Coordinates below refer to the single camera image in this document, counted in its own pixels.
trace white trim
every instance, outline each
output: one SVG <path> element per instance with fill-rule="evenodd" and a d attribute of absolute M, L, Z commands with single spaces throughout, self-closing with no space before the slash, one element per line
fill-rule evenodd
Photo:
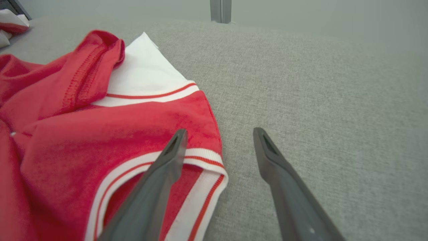
<path fill-rule="evenodd" d="M 205 200 L 219 177 L 220 175 L 218 173 L 206 170 L 202 171 L 175 217 L 165 237 L 165 241 L 184 241 L 189 239 Z"/>
<path fill-rule="evenodd" d="M 116 179 L 118 176 L 120 176 L 122 173 L 126 172 L 127 170 L 129 170 L 135 166 L 155 161 L 160 153 L 161 153 L 161 151 L 152 152 L 152 153 L 148 153 L 148 154 L 139 156 L 137 158 L 131 159 L 127 162 L 124 162 L 121 165 L 119 165 L 118 167 L 116 167 L 114 170 L 112 170 L 104 178 L 104 180 L 101 182 L 100 186 L 98 187 L 97 193 L 95 194 L 94 201 L 92 202 L 91 212 L 89 214 L 88 225 L 86 228 L 85 240 L 89 241 L 89 240 L 94 239 L 95 222 L 96 222 L 96 218 L 97 218 L 98 206 L 100 205 L 101 198 L 102 198 L 105 190 L 110 185 L 110 183 L 114 179 Z M 101 231 L 102 231 L 102 226 L 101 226 L 101 229 L 99 229 L 97 231 L 97 236 L 99 234 L 101 234 L 100 233 Z"/>
<path fill-rule="evenodd" d="M 208 224 L 210 223 L 211 217 L 214 213 L 214 209 L 217 205 L 218 198 L 220 197 L 220 194 L 223 192 L 223 190 L 226 188 L 228 181 L 229 181 L 228 176 L 224 175 L 222 182 L 216 188 L 216 190 L 214 190 L 213 196 L 211 197 L 211 200 L 208 204 L 207 210 L 205 211 L 205 214 L 202 218 L 202 221 L 199 225 L 198 231 L 196 232 L 195 239 L 193 241 L 202 241 L 203 240 L 204 235 L 205 235 L 205 231 L 208 228 Z"/>
<path fill-rule="evenodd" d="M 188 81 L 186 82 L 185 85 L 183 85 L 182 87 L 194 83 L 193 81 Z M 123 99 L 123 98 L 116 98 L 116 97 L 109 97 L 106 96 L 101 100 L 95 101 L 92 104 L 93 105 L 98 105 L 98 106 L 106 106 L 106 107 L 114 107 L 114 106 L 122 106 L 122 105 L 132 105 L 132 104 L 139 104 L 139 103 L 146 103 L 146 102 L 168 102 L 168 101 L 173 101 L 173 100 L 177 100 L 177 99 L 181 99 L 184 97 L 187 97 L 195 92 L 199 91 L 199 88 L 196 85 L 192 85 L 187 87 L 186 89 L 179 91 L 177 93 L 174 94 L 170 94 L 167 96 L 163 96 L 163 97 L 157 97 L 157 98 L 150 98 L 150 99 Z"/>
<path fill-rule="evenodd" d="M 165 88 L 163 90 L 150 91 L 150 92 L 141 92 L 139 90 L 126 90 L 126 91 L 109 90 L 107 94 L 125 95 L 125 96 L 161 95 L 161 94 L 167 94 L 167 93 L 176 91 L 180 88 L 183 88 L 184 86 L 186 86 L 188 84 L 196 84 L 196 82 L 193 80 L 185 80 L 185 81 L 182 81 L 181 83 L 170 85 L 170 86 L 168 86 L 168 88 Z"/>
<path fill-rule="evenodd" d="M 86 241 L 93 240 L 94 232 L 95 232 L 95 223 L 97 220 L 98 207 L 100 206 L 100 211 L 98 213 L 98 223 L 97 223 L 97 237 L 102 233 L 105 211 L 107 209 L 108 202 L 109 202 L 111 196 L 113 195 L 113 193 L 121 185 L 123 185 L 125 182 L 127 182 L 128 180 L 130 180 L 131 178 L 133 178 L 137 174 L 145 172 L 149 168 L 149 165 L 136 168 L 135 170 L 132 170 L 131 172 L 123 175 L 107 190 L 109 185 L 116 178 L 118 178 L 120 175 L 127 172 L 128 170 L 135 168 L 138 165 L 142 165 L 144 163 L 154 162 L 157 159 L 157 157 L 160 155 L 160 153 L 161 153 L 161 151 L 152 152 L 152 153 L 148 153 L 148 154 L 136 157 L 136 158 L 131 159 L 129 161 L 126 161 L 126 162 L 122 163 L 121 165 L 119 165 L 118 167 L 116 167 L 113 171 L 111 171 L 104 178 L 104 180 L 100 184 L 99 188 L 97 189 L 97 193 L 96 193 L 94 201 L 92 203 L 91 211 L 90 211 L 89 218 L 88 218 L 86 233 L 85 233 L 85 240 Z M 187 149 L 185 155 L 186 156 L 198 156 L 198 157 L 209 159 L 211 161 L 215 161 L 217 163 L 222 164 L 221 156 L 219 154 L 215 153 L 214 151 L 204 149 L 204 148 Z M 215 179 L 215 181 L 218 179 L 218 177 L 220 175 L 225 175 L 225 179 L 227 179 L 226 171 L 220 166 L 211 165 L 211 164 L 203 162 L 201 160 L 192 159 L 192 158 L 185 158 L 184 163 L 194 164 L 196 166 L 202 167 L 205 170 L 211 170 L 210 173 L 215 173 L 217 175 L 217 178 Z M 104 199 L 101 201 L 102 196 L 105 192 L 106 192 L 106 194 L 104 196 Z"/>

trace red fabric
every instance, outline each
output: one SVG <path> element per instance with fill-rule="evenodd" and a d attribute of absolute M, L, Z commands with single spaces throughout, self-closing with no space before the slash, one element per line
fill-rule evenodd
<path fill-rule="evenodd" d="M 187 148 L 221 153 L 201 91 L 167 104 L 90 105 L 106 96 L 124 49 L 112 34 L 93 31 L 47 65 L 0 56 L 0 240 L 82 240 L 102 180 L 127 160 L 163 150 L 180 128 L 188 131 Z M 170 192 L 162 239 L 201 171 L 184 165 Z M 105 219 L 136 180 L 114 193 Z"/>
<path fill-rule="evenodd" d="M 4 30 L 8 33 L 23 33 L 27 31 L 27 25 L 11 24 L 11 23 L 0 23 L 0 30 Z"/>

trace gray fabric surface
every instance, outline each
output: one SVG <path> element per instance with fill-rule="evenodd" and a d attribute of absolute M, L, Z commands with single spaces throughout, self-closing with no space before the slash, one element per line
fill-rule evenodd
<path fill-rule="evenodd" d="M 349 241 L 428 240 L 428 55 L 215 23 L 41 18 L 0 51 L 47 63 L 91 29 L 145 31 L 212 106 L 230 181 L 205 240 L 280 240 L 263 127 Z"/>

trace gray wall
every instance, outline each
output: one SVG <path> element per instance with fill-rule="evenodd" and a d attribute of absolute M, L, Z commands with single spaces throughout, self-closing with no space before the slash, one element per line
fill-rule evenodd
<path fill-rule="evenodd" d="M 427 0 L 232 0 L 237 25 L 427 47 Z"/>
<path fill-rule="evenodd" d="M 101 13 L 210 21 L 209 0 L 19 0 L 32 18 Z M 427 0 L 232 0 L 239 26 L 427 49 Z"/>
<path fill-rule="evenodd" d="M 209 0 L 18 0 L 34 19 L 46 15 L 103 14 L 127 18 L 176 18 L 210 21 Z"/>

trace gray couch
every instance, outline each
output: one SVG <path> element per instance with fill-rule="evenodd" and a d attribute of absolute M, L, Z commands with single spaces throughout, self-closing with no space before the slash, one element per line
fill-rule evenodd
<path fill-rule="evenodd" d="M 428 54 L 226 24 L 39 18 L 0 54 L 48 63 L 92 29 L 145 31 L 202 89 L 230 181 L 205 240 L 280 240 L 252 131 L 263 127 L 349 241 L 428 240 Z"/>

